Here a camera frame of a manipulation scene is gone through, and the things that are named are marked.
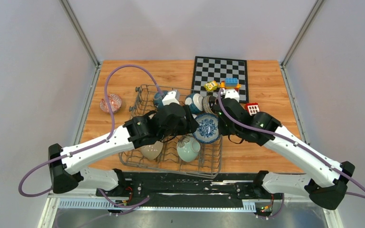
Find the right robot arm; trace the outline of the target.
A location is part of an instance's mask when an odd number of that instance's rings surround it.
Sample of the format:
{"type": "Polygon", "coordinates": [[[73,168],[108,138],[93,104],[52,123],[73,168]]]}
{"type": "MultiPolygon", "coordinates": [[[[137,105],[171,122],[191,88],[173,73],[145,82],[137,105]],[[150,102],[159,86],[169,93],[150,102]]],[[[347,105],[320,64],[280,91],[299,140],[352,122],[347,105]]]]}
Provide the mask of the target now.
{"type": "Polygon", "coordinates": [[[219,118],[219,132],[272,150],[298,166],[304,174],[259,171],[252,184],[253,194],[265,198],[275,193],[308,197],[318,206],[335,210],[342,202],[348,178],[355,166],[332,160],[301,141],[266,112],[250,115],[235,99],[219,99],[212,107],[219,118]]]}

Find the blue zigzag red bowl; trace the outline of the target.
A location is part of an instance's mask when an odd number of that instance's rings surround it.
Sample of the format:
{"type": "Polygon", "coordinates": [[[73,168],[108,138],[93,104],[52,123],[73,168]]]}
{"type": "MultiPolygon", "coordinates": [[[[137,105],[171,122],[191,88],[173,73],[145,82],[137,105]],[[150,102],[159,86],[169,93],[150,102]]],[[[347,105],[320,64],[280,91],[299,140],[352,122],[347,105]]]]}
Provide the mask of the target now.
{"type": "MultiPolygon", "coordinates": [[[[122,98],[120,95],[109,94],[108,101],[111,106],[111,110],[114,114],[117,113],[121,109],[123,102],[122,102],[122,98]]],[[[99,103],[99,107],[103,112],[110,113],[108,103],[106,102],[106,100],[104,98],[101,99],[101,101],[99,103]]]]}

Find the mint green flower bowl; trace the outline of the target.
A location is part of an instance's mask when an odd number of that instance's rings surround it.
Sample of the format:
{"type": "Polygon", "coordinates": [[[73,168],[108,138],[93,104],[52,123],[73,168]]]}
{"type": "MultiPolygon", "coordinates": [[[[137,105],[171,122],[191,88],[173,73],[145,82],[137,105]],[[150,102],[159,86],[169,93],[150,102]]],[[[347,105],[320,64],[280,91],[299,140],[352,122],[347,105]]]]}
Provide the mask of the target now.
{"type": "Polygon", "coordinates": [[[177,153],[182,161],[194,161],[201,150],[201,144],[192,136],[184,136],[177,142],[177,153]]]}

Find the white blue floral bowl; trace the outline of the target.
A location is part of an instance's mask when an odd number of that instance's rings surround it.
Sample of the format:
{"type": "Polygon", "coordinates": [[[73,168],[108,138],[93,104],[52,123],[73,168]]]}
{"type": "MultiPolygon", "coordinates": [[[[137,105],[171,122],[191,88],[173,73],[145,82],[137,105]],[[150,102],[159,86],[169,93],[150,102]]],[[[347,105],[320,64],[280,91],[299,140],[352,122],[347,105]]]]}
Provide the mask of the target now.
{"type": "Polygon", "coordinates": [[[198,142],[202,144],[212,144],[219,140],[220,133],[217,116],[203,113],[195,117],[195,121],[198,123],[198,127],[192,135],[198,142]]]}

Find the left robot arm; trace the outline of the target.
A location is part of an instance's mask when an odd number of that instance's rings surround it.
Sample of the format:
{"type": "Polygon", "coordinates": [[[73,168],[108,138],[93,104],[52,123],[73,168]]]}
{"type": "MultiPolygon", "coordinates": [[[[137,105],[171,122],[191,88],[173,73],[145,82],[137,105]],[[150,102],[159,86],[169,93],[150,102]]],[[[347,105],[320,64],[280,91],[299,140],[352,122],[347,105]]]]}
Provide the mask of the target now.
{"type": "Polygon", "coordinates": [[[89,165],[110,155],[152,145],[167,137],[194,133],[199,124],[188,106],[172,103],[159,111],[135,116],[110,133],[85,143],[61,147],[49,146],[48,157],[52,190],[62,194],[77,187],[96,187],[110,191],[115,196],[126,192],[126,182],[119,172],[91,169],[89,165]]]}

